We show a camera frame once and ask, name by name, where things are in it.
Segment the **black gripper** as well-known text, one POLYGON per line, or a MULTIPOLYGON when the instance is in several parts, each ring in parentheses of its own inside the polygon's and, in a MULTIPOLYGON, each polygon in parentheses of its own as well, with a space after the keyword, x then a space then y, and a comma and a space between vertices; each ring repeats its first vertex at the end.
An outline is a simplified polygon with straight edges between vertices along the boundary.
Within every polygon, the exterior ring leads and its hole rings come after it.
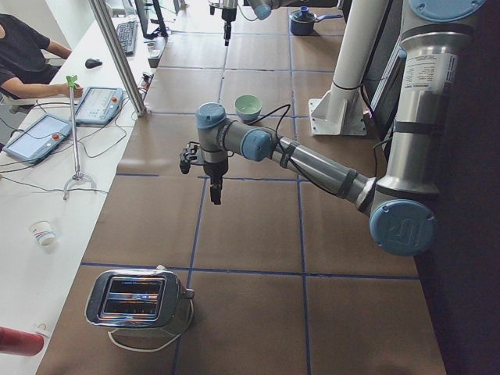
POLYGON ((228 47, 231 39, 232 32, 232 22, 236 20, 237 9, 236 8, 223 8, 222 9, 222 19, 224 23, 224 46, 228 47))
POLYGON ((221 204, 223 175, 228 171, 228 160, 222 162, 205 162, 203 170, 210 178, 210 199, 214 205, 221 204))

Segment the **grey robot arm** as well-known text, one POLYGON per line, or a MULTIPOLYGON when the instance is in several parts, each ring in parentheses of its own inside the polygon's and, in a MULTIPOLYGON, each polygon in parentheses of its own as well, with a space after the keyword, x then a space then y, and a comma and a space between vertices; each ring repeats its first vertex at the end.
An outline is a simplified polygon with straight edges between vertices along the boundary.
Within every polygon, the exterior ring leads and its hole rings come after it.
MULTIPOLYGON (((426 205, 439 194, 434 183, 435 159, 445 125, 449 92, 454 82, 459 51, 470 43, 480 9, 486 1, 403 1, 398 47, 405 65, 393 133, 373 146, 374 176, 365 177, 326 156, 278 134, 275 129, 252 126, 260 119, 227 118, 214 102, 196 111, 199 141, 190 141, 180 154, 180 170, 202 166, 210 178, 211 202, 221 204, 223 175, 229 152, 260 162, 271 159, 281 168, 303 176, 321 190, 346 199, 370 216, 370 234, 388 253, 415 256, 434 242, 436 218, 426 205), (377 179, 377 148, 390 142, 385 175, 377 179)), ((309 103, 314 135, 364 135, 362 120, 353 121, 353 105, 360 110, 364 73, 375 47, 389 1, 352 1, 343 45, 330 90, 309 103)))
MULTIPOLYGON (((249 0, 248 5, 252 8, 258 20, 267 18, 271 11, 279 9, 286 5, 290 5, 294 1, 281 1, 281 0, 249 0)), ((230 43, 232 23, 236 20, 238 1, 237 0, 223 0, 223 1, 209 1, 210 14, 215 13, 215 9, 221 10, 221 18, 224 21, 223 38, 224 45, 227 47, 230 43)))

